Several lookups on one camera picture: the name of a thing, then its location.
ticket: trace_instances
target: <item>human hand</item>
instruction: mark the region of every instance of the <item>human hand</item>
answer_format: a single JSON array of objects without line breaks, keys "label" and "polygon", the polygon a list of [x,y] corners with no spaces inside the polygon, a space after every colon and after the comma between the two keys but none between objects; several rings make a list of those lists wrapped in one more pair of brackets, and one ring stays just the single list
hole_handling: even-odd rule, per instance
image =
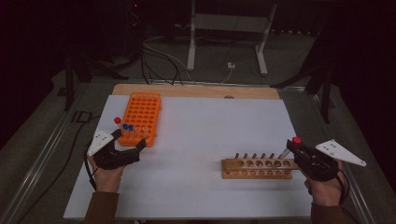
[{"label": "human hand", "polygon": [[121,176],[125,166],[114,170],[104,170],[96,165],[93,157],[88,156],[88,161],[94,171],[96,192],[117,193],[120,188]]},{"label": "human hand", "polygon": [[[341,161],[337,162],[339,170],[343,170],[343,163]],[[312,194],[312,203],[321,206],[337,206],[340,204],[342,187],[335,178],[326,182],[321,182],[311,179],[304,172],[303,175],[306,177],[304,182],[305,186],[311,191]],[[340,177],[342,183],[345,184],[346,178],[344,175],[342,175],[341,172],[338,172],[338,176]]]}]

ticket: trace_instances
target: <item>sleeve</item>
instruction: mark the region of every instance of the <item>sleeve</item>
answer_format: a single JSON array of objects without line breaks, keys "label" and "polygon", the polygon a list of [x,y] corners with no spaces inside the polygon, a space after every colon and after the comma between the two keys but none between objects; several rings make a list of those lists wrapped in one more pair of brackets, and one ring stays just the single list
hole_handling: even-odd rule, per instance
[{"label": "sleeve", "polygon": [[91,197],[84,224],[111,224],[119,202],[118,193],[94,192]]},{"label": "sleeve", "polygon": [[320,206],[312,203],[312,224],[346,224],[341,206]]}]

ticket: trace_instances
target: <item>wooden test tube rack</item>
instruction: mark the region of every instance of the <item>wooden test tube rack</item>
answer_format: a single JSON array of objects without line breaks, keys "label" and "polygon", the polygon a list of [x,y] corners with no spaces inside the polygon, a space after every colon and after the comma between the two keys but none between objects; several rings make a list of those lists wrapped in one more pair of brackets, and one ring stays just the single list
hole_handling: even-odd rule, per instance
[{"label": "wooden test tube rack", "polygon": [[234,159],[221,160],[223,179],[292,179],[291,170],[298,170],[293,159],[274,159],[274,153],[265,158],[265,153],[257,159],[257,154],[242,159],[236,153]]}]

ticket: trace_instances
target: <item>orange test tube rack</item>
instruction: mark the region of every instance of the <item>orange test tube rack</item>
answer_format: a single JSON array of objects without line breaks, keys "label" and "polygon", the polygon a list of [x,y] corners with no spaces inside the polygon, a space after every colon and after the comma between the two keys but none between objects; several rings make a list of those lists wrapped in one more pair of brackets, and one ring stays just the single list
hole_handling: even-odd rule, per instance
[{"label": "orange test tube rack", "polygon": [[134,147],[146,138],[147,147],[154,144],[157,121],[161,110],[161,95],[153,92],[132,92],[125,108],[122,124],[134,125],[130,133],[123,131],[118,139],[125,147]]}]

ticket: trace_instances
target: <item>white paper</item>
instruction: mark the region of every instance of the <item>white paper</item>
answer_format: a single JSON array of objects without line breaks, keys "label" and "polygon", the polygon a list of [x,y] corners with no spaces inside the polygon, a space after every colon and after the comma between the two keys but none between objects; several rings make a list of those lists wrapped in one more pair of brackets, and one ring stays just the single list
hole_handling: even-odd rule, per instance
[{"label": "white paper", "polygon": [[[109,96],[98,129],[112,133],[129,96]],[[222,179],[235,153],[279,155],[295,136],[282,100],[163,97],[153,147],[126,167],[119,218],[199,219],[309,217],[305,177]],[[85,216],[92,187],[82,166],[65,218]]]}]

